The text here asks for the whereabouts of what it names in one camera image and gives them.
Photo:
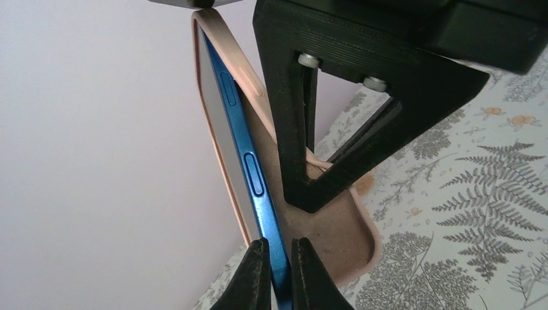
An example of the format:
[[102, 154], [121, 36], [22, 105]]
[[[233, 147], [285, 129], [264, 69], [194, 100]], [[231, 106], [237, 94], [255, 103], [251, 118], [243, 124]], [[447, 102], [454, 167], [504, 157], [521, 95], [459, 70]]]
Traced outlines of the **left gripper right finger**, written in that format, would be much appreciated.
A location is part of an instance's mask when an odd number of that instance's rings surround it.
[[297, 310], [353, 310], [308, 238], [291, 243], [292, 303]]

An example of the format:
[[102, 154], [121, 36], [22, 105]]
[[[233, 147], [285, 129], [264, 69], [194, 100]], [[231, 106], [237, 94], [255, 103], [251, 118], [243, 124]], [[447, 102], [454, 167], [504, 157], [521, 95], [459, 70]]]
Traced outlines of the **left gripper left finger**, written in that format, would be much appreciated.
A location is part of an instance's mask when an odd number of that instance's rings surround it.
[[271, 308], [271, 264], [265, 238], [250, 243], [231, 281], [211, 310]]

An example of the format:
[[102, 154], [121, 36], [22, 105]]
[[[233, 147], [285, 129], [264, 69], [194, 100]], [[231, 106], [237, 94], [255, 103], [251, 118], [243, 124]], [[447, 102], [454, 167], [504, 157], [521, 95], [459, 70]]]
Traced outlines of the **blue smartphone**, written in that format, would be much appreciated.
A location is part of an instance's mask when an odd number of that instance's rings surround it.
[[195, 48], [198, 89], [240, 230], [246, 242], [268, 240], [277, 309], [292, 309], [290, 261], [244, 113], [244, 96], [199, 26]]

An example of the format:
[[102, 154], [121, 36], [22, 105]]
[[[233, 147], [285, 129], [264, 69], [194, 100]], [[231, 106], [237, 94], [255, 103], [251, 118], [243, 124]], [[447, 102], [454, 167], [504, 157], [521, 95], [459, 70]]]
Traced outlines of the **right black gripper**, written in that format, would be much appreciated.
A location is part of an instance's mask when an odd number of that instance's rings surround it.
[[547, 1], [299, 1], [429, 52], [526, 74], [547, 46]]

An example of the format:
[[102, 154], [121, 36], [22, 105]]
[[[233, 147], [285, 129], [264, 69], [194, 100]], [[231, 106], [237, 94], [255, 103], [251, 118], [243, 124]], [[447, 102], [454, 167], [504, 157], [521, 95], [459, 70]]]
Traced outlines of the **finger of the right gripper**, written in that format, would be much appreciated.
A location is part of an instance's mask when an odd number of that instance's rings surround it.
[[[349, 1], [257, 1], [253, 29], [277, 135], [284, 199], [308, 213], [474, 99], [489, 75], [413, 46], [394, 19]], [[318, 106], [369, 82], [388, 100], [308, 174]]]

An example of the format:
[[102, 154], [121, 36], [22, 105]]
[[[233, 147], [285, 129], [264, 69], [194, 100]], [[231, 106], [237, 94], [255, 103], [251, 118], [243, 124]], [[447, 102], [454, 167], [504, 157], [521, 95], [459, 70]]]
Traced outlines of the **pink phone case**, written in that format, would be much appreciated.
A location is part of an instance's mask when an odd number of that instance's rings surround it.
[[286, 203], [283, 195], [276, 134], [266, 88], [253, 70], [229, 27], [213, 8], [198, 10], [191, 16], [195, 74], [195, 28], [198, 26], [206, 32], [214, 47], [221, 53], [222, 61], [244, 96], [244, 113], [273, 199], [288, 257], [290, 257], [291, 241], [294, 238], [306, 237], [311, 240], [322, 263], [337, 286], [344, 286], [368, 272], [380, 257], [381, 237], [361, 203], [355, 187], [342, 191], [315, 213], [302, 211]]

